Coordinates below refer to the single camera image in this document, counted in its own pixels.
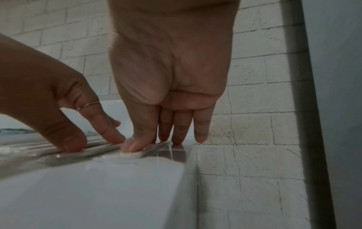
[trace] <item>ring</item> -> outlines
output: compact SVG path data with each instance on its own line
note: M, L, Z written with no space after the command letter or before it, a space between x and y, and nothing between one ring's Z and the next ring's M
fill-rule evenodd
M94 104L97 104L97 103L100 103L100 102L96 101L96 102L93 102L93 103L87 103L84 106L81 106L81 107L77 108L76 110L78 111L78 110L80 110L82 108L86 108L87 106L91 106L91 105L94 105Z

